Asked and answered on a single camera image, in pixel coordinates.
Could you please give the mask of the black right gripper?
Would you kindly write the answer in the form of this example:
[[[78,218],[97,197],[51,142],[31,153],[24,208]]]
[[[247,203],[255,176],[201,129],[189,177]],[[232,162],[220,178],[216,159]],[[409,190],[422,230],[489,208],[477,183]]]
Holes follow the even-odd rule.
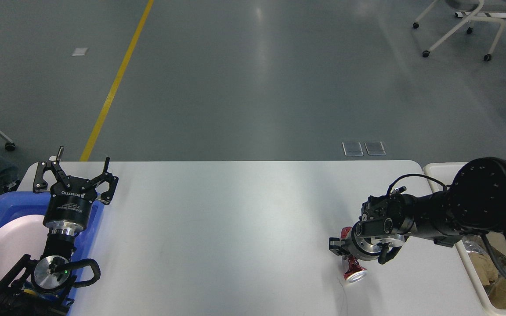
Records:
[[[340,257],[353,256],[357,260],[387,263],[398,254],[405,244],[405,237],[399,234],[376,237],[359,237],[356,226],[345,228],[345,239],[329,238],[329,250]]]

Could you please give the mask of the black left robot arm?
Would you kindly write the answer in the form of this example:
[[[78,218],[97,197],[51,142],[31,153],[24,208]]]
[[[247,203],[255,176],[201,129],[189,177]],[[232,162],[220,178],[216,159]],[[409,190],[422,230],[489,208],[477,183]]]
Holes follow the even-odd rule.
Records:
[[[66,316],[75,301],[72,290],[101,278],[98,262],[81,256],[86,248],[77,248],[76,239],[84,237],[93,212],[112,202],[119,178],[109,157],[98,176],[69,175],[61,166],[63,152],[60,147],[54,159],[37,164],[32,194],[48,197],[46,241],[38,258],[22,254],[0,279],[0,316]]]

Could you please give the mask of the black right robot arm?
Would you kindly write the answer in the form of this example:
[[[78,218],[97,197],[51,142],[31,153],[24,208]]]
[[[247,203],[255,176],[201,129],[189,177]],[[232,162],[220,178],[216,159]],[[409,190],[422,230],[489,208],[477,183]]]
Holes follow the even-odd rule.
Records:
[[[353,226],[329,238],[329,250],[347,262],[344,278],[366,274],[359,260],[383,265],[398,254],[410,237],[452,247],[464,236],[480,236],[497,271],[506,279],[487,234],[506,240],[506,160],[485,157],[466,163],[452,184],[416,197],[392,183],[383,196],[369,196]]]

